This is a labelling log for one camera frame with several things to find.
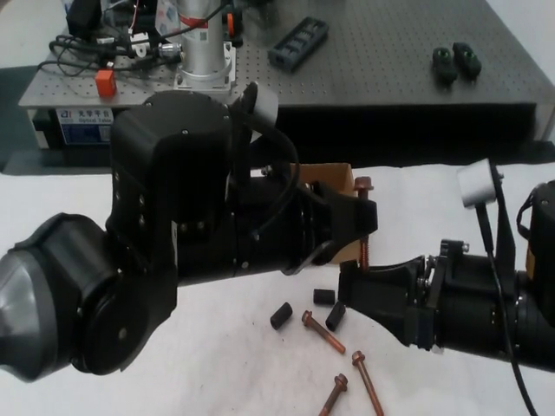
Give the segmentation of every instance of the copper bolt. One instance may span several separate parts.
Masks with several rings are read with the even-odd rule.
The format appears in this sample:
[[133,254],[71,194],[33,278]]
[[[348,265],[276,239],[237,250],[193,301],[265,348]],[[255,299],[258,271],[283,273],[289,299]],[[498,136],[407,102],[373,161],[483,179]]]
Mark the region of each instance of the copper bolt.
[[303,324],[305,327],[314,329],[318,334],[324,338],[339,354],[345,354],[345,346],[339,342],[335,336],[330,334],[322,325],[312,318],[312,312],[305,310],[303,313]]
[[329,398],[326,400],[326,404],[323,405],[323,409],[320,412],[320,416],[328,416],[331,412],[333,405],[336,404],[337,398],[339,394],[347,391],[347,377],[343,374],[339,374],[336,378],[336,385],[333,387],[333,390],[330,393]]
[[[360,199],[368,200],[368,192],[374,189],[372,186],[372,180],[368,176],[361,176],[355,179],[355,191]],[[361,251],[360,251],[360,261],[359,264],[361,269],[368,270],[369,267],[369,248],[368,248],[368,236],[361,238]]]
[[375,393],[374,385],[372,384],[372,380],[368,375],[368,371],[366,370],[366,366],[364,365],[364,359],[366,357],[360,351],[356,351],[353,353],[353,366],[358,368],[358,371],[361,373],[362,381],[364,382],[364,386],[368,391],[370,396],[370,401],[372,402],[372,406],[374,407],[375,414],[377,416],[383,416],[383,409],[380,401],[378,400],[378,396]]

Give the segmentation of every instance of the gray cone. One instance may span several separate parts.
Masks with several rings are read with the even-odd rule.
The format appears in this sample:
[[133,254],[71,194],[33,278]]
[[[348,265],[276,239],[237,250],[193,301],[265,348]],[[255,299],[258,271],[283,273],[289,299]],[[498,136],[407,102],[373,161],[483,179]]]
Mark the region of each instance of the gray cone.
[[0,259],[0,368],[25,381],[54,371],[56,311],[40,264],[28,252]]

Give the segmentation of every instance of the cardboard box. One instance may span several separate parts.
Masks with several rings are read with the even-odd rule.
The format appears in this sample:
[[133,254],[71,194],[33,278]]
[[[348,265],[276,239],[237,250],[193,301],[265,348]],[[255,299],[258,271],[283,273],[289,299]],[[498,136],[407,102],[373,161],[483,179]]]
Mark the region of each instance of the cardboard box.
[[[355,196],[355,179],[353,171],[348,163],[322,163],[316,165],[301,165],[301,182],[324,182],[334,191],[343,195]],[[344,247],[337,253],[333,264],[339,264],[348,260],[358,260],[360,253],[360,242],[358,240]]]

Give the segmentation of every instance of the black robotic arm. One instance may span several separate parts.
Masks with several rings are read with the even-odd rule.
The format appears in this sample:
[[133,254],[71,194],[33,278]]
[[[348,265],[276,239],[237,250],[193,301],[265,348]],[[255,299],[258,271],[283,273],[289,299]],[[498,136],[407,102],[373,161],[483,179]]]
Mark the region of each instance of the black robotic arm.
[[[0,367],[36,380],[69,363],[128,366],[179,285],[325,264],[377,228],[375,203],[301,184],[294,146],[257,111],[166,92],[117,117],[106,231],[59,214],[0,260]],[[284,150],[251,177],[252,131]]]

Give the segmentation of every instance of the white cloth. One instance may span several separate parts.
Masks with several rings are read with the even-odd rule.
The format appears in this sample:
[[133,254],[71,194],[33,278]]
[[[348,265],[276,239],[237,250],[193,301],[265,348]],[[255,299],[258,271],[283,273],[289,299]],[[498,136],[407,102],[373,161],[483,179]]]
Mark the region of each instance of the white cloth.
[[[503,166],[511,219],[530,190],[555,179],[555,164]],[[376,167],[372,177],[380,228],[371,238],[371,263],[438,254],[442,238],[483,248],[475,214],[460,201],[456,168]],[[26,238],[59,212],[80,212],[103,224],[110,212],[110,178],[0,176],[0,252]],[[495,224],[495,210],[490,207]],[[517,267],[526,243],[517,236]],[[180,416],[317,414],[344,373],[349,391],[333,414],[373,414],[360,375],[350,362],[357,349],[367,364],[385,413],[395,415],[507,416],[526,414],[509,364],[446,350],[432,354],[405,348],[387,330],[348,309],[337,336],[341,356],[300,322],[306,309],[323,322],[327,308],[312,304],[312,290],[336,289],[337,267],[298,276],[269,273],[180,289],[179,306],[124,373],[105,377],[66,368],[25,385],[0,372],[2,414],[9,416]],[[270,315],[283,302],[292,319],[279,332]],[[540,415],[555,408],[555,375],[522,372]]]

